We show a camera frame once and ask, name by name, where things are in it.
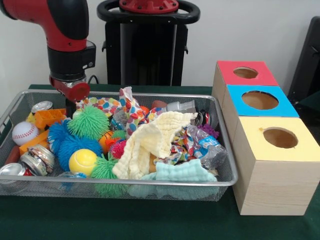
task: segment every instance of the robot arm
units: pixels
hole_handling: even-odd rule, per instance
[[[87,41],[87,0],[0,0],[0,10],[11,19],[42,26],[53,87],[71,102],[89,95],[85,69],[96,64],[96,46]]]

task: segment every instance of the shape sorter box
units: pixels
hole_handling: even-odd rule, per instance
[[[320,180],[320,147],[300,118],[240,116],[233,152],[241,215],[304,215]]]
[[[218,61],[212,95],[221,108],[227,85],[278,86],[278,83],[263,61]]]
[[[231,143],[239,116],[299,117],[280,87],[258,85],[228,85],[222,114]]]

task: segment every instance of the pink spiky ball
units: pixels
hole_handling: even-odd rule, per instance
[[[110,149],[110,153],[115,159],[120,159],[125,152],[125,146],[127,141],[117,141],[115,144],[112,145]]]

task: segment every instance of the white wall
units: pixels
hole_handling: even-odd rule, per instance
[[[102,0],[88,0],[90,32],[97,45],[96,67],[87,71],[107,83],[104,22],[96,15]],[[185,56],[185,86],[212,86],[217,60],[266,61],[284,91],[294,69],[319,0],[191,0],[201,9],[191,24],[189,55]],[[42,29],[0,14],[0,114],[12,98],[30,84],[48,84],[48,58]]]

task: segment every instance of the round hole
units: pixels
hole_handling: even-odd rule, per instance
[[[249,91],[242,95],[245,104],[254,109],[269,110],[278,106],[278,100],[270,93],[263,91]]]
[[[290,149],[298,144],[296,135],[284,128],[268,128],[263,132],[265,140],[270,144],[283,149]]]
[[[233,70],[233,73],[238,77],[244,79],[254,79],[258,75],[258,72],[256,70],[245,66],[236,68],[235,70]]]

